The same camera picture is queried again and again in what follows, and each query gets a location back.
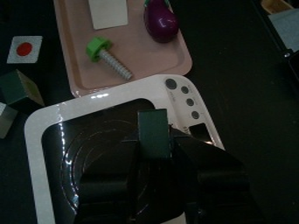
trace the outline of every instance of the screw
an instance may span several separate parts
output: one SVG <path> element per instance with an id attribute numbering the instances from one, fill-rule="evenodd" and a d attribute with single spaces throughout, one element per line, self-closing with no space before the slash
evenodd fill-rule
<path id="1" fill-rule="evenodd" d="M 95 37 L 89 42 L 89 46 L 87 46 L 89 57 L 93 62 L 98 62 L 101 59 L 103 59 L 107 62 L 107 64 L 117 70 L 119 75 L 126 80 L 130 80 L 133 77 L 133 73 L 129 71 L 125 65 L 121 64 L 118 59 L 109 52 L 109 48 L 111 46 L 113 46 L 113 43 L 109 39 L 102 37 Z"/>

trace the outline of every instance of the paper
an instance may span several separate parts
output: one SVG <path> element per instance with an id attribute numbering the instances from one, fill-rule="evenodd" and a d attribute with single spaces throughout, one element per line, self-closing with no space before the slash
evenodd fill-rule
<path id="1" fill-rule="evenodd" d="M 89 0 L 94 29 L 127 25 L 127 0 Z"/>

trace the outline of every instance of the black surface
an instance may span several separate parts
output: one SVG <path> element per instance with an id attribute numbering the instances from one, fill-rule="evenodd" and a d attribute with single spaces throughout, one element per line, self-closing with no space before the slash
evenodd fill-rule
<path id="1" fill-rule="evenodd" d="M 51 45 L 51 69 L 23 71 L 46 105 L 73 97 L 51 0 L 11 0 L 0 24 L 0 74 L 14 36 L 42 35 Z M 275 42 L 266 14 L 250 0 L 173 0 L 193 57 L 187 77 L 207 104 L 225 147 L 245 163 L 251 190 L 269 223 L 299 222 L 299 103 L 296 77 Z M 35 223 L 34 194 L 19 114 L 0 139 L 0 222 Z"/>

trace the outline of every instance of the green bolt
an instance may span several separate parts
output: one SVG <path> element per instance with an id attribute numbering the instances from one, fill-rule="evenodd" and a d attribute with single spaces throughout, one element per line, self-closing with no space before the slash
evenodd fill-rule
<path id="1" fill-rule="evenodd" d="M 126 80 L 130 80 L 133 74 L 127 70 L 127 68 L 121 64 L 117 58 L 110 54 L 109 49 L 111 46 L 113 43 L 107 38 L 95 37 L 89 42 L 87 46 L 87 55 L 90 57 L 90 60 L 93 62 L 99 62 L 99 60 L 103 59 L 110 64 L 110 66 L 117 70 L 121 76 Z"/>

